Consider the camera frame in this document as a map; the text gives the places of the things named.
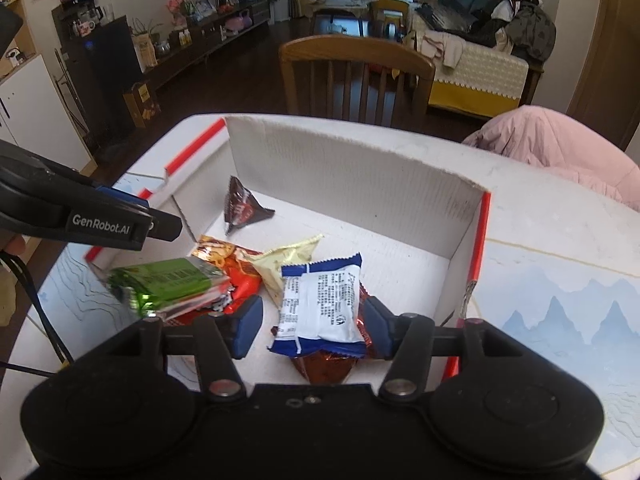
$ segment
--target cardboard box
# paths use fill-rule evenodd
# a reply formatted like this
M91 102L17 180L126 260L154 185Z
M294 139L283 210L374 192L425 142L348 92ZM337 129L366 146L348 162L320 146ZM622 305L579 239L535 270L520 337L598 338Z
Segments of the cardboard box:
M131 119L137 128L146 128L160 113L160 104L148 81L135 83L131 92L124 94Z
M401 155L393 131L388 145L348 134L302 130L277 120L231 116L197 137L165 167L164 185L145 193L152 207L182 216L172 243L148 239L139 253L92 249L98 275L109 269L183 256L195 237L225 238L223 204L236 175L273 219L233 232L230 240L257 251L322 233L315 260L363 258L361 281L396 314L417 312L437 324L464 317L479 276L490 195L456 174ZM304 383L288 359L266 350L278 310L266 292L262 328L244 360L249 383ZM435 358L430 385L446 365ZM375 390L389 362L362 361L347 381Z

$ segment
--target wooden chair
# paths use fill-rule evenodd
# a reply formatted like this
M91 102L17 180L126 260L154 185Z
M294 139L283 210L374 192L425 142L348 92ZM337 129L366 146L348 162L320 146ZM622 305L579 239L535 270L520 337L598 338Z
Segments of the wooden chair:
M374 18L378 19L378 15L382 12L384 14L383 20L386 26L389 23L393 23L396 29L400 25L404 25L406 30L409 30L409 3L404 0L377 0L371 7L374 11Z
M308 72L300 70L302 64L298 62L302 61L310 65ZM326 66L324 88L321 79L316 77L318 66ZM399 43L342 34L301 38L280 46L280 68L287 111L291 115L302 114L300 101L308 96L309 106L305 107L305 112L311 116L342 118L345 121L353 116L360 123L366 123L369 116L368 122L378 125L383 124L385 118L388 120L384 121L385 126L422 131L435 67L431 60ZM298 79L306 79L305 85L296 85L296 71ZM417 76L415 89L405 84L405 75L409 78ZM377 79L377 95L373 101L369 99L369 88ZM316 105L316 94L321 92L326 96L324 110ZM357 113L351 113L352 102L358 107ZM375 103L375 107L370 107L370 103Z

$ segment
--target cabinet door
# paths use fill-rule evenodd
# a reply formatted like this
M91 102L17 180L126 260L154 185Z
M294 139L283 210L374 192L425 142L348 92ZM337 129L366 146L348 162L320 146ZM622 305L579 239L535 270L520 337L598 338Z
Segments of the cabinet door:
M17 144L2 116L0 116L0 140L6 140L12 144Z
M0 84L0 100L0 114L18 146L76 170L89 163L42 56Z

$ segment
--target blue and white snack package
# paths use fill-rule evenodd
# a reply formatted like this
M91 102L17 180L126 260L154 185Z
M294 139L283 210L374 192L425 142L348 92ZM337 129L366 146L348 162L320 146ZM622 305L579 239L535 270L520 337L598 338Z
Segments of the blue and white snack package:
M284 297L278 333L270 350L300 357L326 350L364 357L367 348L356 325L360 303L360 253L283 266Z

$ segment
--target white towel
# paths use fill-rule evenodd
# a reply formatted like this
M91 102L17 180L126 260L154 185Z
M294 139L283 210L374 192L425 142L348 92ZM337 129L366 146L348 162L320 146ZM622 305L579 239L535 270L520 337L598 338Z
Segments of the white towel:
M442 58L442 64L455 68L465 51L466 41L447 32L427 30L422 38L420 52L431 59Z

